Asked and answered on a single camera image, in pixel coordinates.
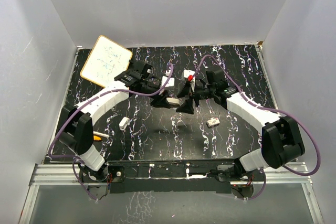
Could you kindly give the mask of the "beige grey stapler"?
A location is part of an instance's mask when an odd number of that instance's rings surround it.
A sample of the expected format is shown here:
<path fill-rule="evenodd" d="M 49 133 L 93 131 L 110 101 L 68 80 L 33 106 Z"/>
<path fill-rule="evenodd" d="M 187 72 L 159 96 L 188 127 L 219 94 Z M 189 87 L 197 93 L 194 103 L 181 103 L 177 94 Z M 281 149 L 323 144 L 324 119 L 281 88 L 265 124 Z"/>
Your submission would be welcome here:
<path fill-rule="evenodd" d="M 177 98 L 166 98 L 167 102 L 171 106 L 179 106 L 180 105 L 180 100 Z"/>

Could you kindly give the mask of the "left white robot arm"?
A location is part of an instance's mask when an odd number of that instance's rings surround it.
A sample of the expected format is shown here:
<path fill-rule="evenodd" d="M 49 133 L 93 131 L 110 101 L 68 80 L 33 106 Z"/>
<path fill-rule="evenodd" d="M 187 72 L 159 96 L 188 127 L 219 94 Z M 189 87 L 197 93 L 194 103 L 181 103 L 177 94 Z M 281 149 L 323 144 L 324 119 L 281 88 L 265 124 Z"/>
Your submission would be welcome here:
<path fill-rule="evenodd" d="M 115 76 L 107 87 L 90 99 L 72 108 L 62 108 L 60 120 L 63 123 L 54 140 L 65 144 L 73 152 L 71 157 L 90 169 L 91 177 L 98 182 L 104 181 L 109 172 L 104 166 L 105 159 L 93 144 L 93 126 L 110 109 L 133 94 L 152 98 L 159 108 L 169 108 L 164 88 L 173 70 L 173 64 L 168 64 L 168 76 L 159 85 L 151 85 L 153 67 L 144 61 L 130 61 L 127 70 Z"/>

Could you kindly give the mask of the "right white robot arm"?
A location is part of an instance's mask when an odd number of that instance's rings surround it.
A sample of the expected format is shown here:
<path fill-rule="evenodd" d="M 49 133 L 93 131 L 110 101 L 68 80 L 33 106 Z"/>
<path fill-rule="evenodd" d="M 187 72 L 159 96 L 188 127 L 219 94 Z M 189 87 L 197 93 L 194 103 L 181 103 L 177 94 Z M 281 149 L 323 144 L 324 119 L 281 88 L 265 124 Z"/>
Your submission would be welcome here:
<path fill-rule="evenodd" d="M 195 72 L 184 70 L 183 89 L 177 95 L 185 98 L 177 108 L 178 113 L 194 114 L 194 106 L 200 100 L 213 99 L 229 112 L 233 112 L 254 127 L 261 135 L 261 147 L 234 160 L 232 168 L 226 170 L 229 176 L 247 180 L 253 171 L 260 168 L 280 168 L 302 156 L 305 147 L 298 123 L 289 116 L 261 110 L 252 102 L 247 102 L 237 88 L 229 86 L 221 70 L 207 71 L 206 81 L 196 84 Z"/>

